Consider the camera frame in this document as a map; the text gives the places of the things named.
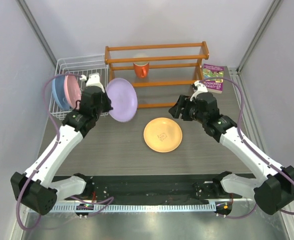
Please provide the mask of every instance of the plate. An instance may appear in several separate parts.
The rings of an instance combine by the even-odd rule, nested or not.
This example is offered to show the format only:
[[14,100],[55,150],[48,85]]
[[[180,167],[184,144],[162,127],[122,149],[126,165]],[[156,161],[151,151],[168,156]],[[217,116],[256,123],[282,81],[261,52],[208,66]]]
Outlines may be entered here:
[[73,109],[79,109],[77,101],[81,100],[81,91],[77,78],[72,75],[66,75],[63,88],[69,105]]
[[51,84],[52,95],[53,95],[53,98],[55,99],[55,102],[61,109],[69,110],[70,105],[68,104],[68,101],[66,99],[66,95],[64,92],[64,86],[63,86],[64,80],[65,80],[65,76],[59,76],[52,81],[52,84]]
[[106,87],[106,92],[113,107],[109,114],[116,121],[130,121],[138,108],[137,94],[131,83],[123,78],[115,78]]
[[159,153],[176,149],[182,141],[180,126],[173,120],[160,117],[150,121],[143,132],[146,144]]

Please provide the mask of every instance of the yellow plate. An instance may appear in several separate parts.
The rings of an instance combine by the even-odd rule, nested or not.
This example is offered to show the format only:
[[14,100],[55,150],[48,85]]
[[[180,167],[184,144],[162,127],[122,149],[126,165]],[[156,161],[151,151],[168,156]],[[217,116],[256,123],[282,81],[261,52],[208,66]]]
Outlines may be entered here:
[[160,153],[168,153],[176,149],[182,141],[179,125],[165,117],[150,121],[143,132],[149,148]]

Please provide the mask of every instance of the gray wall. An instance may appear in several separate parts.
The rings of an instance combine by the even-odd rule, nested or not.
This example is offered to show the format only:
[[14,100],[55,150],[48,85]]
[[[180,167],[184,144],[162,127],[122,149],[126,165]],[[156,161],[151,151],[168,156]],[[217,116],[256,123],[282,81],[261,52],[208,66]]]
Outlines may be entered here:
[[0,0],[0,240],[13,227],[10,177],[35,161],[46,113],[40,90],[53,66],[13,0]]
[[267,152],[294,166],[294,0],[283,1],[242,78]]
[[101,54],[106,45],[207,41],[207,63],[236,67],[272,0],[26,2],[57,58]]

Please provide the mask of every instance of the wooden rack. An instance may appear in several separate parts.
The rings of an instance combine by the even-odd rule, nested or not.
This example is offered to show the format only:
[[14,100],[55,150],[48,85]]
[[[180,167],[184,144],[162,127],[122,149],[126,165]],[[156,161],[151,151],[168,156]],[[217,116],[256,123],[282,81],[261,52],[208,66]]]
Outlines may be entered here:
[[[197,55],[178,55],[178,56],[149,56],[149,57],[131,57],[131,58],[111,58],[112,51],[129,51],[129,50],[149,50],[149,49],[170,49],[170,48],[194,48],[200,47]],[[140,45],[140,46],[118,46],[105,49],[105,63],[109,65],[109,81],[115,78],[114,71],[133,70],[132,66],[113,66],[119,63],[134,63],[134,62],[150,62],[149,69],[169,69],[169,68],[189,68],[195,67],[193,79],[191,80],[175,80],[175,81],[158,81],[158,82],[134,82],[132,85],[135,88],[141,87],[161,87],[161,86],[176,86],[176,85],[191,85],[195,80],[202,80],[202,59],[209,58],[209,50],[205,41],[199,43],[181,43],[181,44],[159,44],[159,45]],[[155,64],[156,61],[174,61],[174,60],[197,60],[195,63],[172,63],[172,64]],[[156,107],[171,107],[174,103],[153,103],[140,104],[139,108],[156,108]]]

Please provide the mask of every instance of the pink plate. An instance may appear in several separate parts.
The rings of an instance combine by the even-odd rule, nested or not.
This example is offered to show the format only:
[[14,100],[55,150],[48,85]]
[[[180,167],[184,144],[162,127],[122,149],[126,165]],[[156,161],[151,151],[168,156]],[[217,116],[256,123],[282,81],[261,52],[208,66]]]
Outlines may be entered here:
[[74,109],[79,109],[79,103],[77,101],[81,100],[81,91],[77,81],[77,78],[72,75],[67,75],[65,77],[65,82],[63,89],[66,95],[67,102]]

